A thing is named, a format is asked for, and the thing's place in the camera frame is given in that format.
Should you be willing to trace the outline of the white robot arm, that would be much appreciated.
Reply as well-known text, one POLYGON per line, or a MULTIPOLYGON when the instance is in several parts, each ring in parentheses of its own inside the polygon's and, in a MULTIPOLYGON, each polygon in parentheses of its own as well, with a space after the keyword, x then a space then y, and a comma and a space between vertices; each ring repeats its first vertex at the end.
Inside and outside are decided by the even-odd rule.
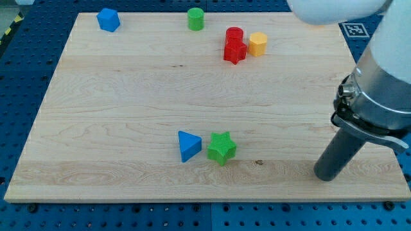
POLYGON ((371 142, 403 152, 410 132, 410 1, 289 0, 292 12, 312 25, 384 17, 353 71, 339 85, 331 122, 339 127, 329 149, 356 152, 371 142))

